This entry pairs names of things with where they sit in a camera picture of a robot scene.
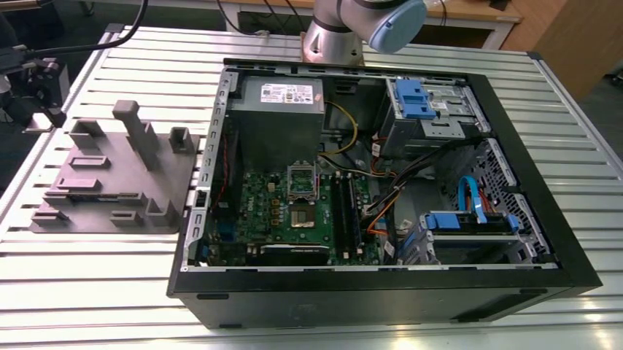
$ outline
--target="table surface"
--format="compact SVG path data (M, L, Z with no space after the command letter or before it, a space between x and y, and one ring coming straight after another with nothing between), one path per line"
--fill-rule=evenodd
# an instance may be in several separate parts
M300 40L142 28L123 47L92 55L67 102L68 127L95 118L107 131L119 131L112 105L131 99L156 132L176 125L204 135L224 57L299 61ZM56 131L39 139L0 201L0 347L622 347L615 345L623 341L622 163L547 67L521 52L451 47L409 46L397 55L366 48L365 57L370 66L489 76L605 286L491 324L207 330L180 301L166 296L178 235L47 235L27 229L72 147Z
M489 20L494 22L521 22L523 16L517 11L513 3L509 3L505 11L499 11L489 6L490 2L483 0L445 0L449 18L461 20ZM264 4L263 0L223 0L223 2L236 2L242 4ZM292 6L312 8L315 0L291 0ZM287 6L284 0L270 0L270 4ZM429 17L441 18L443 16L443 6L429 10Z

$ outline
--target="expansion slot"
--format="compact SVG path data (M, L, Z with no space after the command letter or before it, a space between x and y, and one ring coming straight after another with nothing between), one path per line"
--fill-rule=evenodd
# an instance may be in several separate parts
M331 178L331 211L334 212L334 243L339 257L347 257L350 249L347 247L347 221L342 204L341 177Z
M337 176L331 179L331 209L334 211L334 241L338 255L350 259L362 244L358 201L353 179Z
M354 252L362 246L362 231L359 230L359 210L358 210L358 196L355 193L355 181L353 177L345 176L342 178L342 192L345 194L346 206L345 216L347 216L347 236L353 241Z

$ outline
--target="blue plastic latch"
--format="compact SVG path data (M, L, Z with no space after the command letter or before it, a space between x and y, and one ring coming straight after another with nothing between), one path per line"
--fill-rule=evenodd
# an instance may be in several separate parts
M459 218L454 213L435 213L435 221L441 229L461 229Z
M509 220L510 223L510 231L515 233L519 230L521 224L519 224L519 219L517 218L515 215L509 214L506 216L506 219Z
M434 230L435 228L442 230L461 229L459 218L454 213L430 213L425 219L429 230Z
M427 229L429 230L434 230L435 228L438 228L438 221L435 220L435 215L434 214L429 214L425 217L425 219L427 221Z
M411 243L417 240L417 231L414 230L409 235L406 242L402 244L401 250L398 251L398 256L402 257L409 249Z
M418 80L397 79L397 96L406 119L434 119L438 113L429 105L429 93Z

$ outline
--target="orange wire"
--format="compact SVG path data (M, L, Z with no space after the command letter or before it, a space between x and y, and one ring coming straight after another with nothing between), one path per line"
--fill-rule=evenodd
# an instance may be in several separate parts
M377 222L381 220L383 214L386 214L386 211L391 208L391 206L394 205L394 203L397 202L397 200L398 200L398 195L397 195L395 198L391 200L391 202L387 203L387 205L386 205L386 207L383 208L383 210L381 211L379 215L377 215L377 218L375 218L375 220L370 223L370 226L369 226L369 228L366 229L366 232L370 233L370 232L374 230L374 229L373 229L373 228L374 228L374 224L377 224Z

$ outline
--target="black cable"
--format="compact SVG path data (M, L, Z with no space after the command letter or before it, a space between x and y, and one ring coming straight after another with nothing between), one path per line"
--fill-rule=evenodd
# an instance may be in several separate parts
M296 15L296 19L299 20L300 31L304 31L303 19L300 18L299 12L298 12L296 9L294 8L292 3L290 2L290 0L286 0L286 2L288 3L288 6L290 6L290 8L292 9L292 12L294 12L294 14Z
M387 240L390 241L391 245L394 246L394 256L390 256L390 264L387 265L397 265L398 262L398 231L397 231L397 222L395 222L395 208L397 205L393 205L391 208L386 211L386 226L387 226Z
M394 197L401 193L402 187L406 185L409 178L413 175L417 175L423 169L429 168L434 164L435 159L438 159L454 149L470 146L471 144L477 144L482 140L483 137L477 136L470 139L450 141L446 144L443 144L439 148L437 148L433 152L429 152L426 155L415 159L401 171L401 173L398 173L398 176L394 178L391 185L387 189L389 193L386 194L386 196L382 197L382 199L371 203L369 211L373 211L381 204L394 199Z
M114 42L107 42L106 44L91 44L91 45L82 45L82 46L70 46L70 47L54 47L52 49L43 49L35 50L26 54L26 59L36 58L36 57L48 57L56 56L66 53L82 53L84 51L96 51L110 49L124 44L134 36L136 31L139 30L140 23L143 22L143 18L146 17L147 6L150 4L150 0L143 0L140 4L139 14L136 15L135 23L132 24L132 28L130 29L128 34Z
M230 24L230 26L234 28L235 31L238 31L243 35L258 35L256 33L247 33L246 31L243 31L243 29L236 27L236 25L232 23L232 21L227 17L226 10L223 9L222 0L216 0L216 5L218 5L219 11L222 12L223 19L226 20L226 22Z
M279 23L279 27L282 27L283 35L287 35L286 27L283 26L282 20L280 20L279 17L276 16L276 12L275 12L275 10L272 9L271 4L268 3L268 0L264 0L264 4L266 4L266 6L268 6L268 9L271 10L272 16L275 16L275 20L276 20L276 22Z
M449 22L449 9L446 8L445 0L441 0L441 1L442 1L442 6L445 8L445 11L443 11L443 14L442 14L442 24L441 24L441 26L446 27L446 23Z

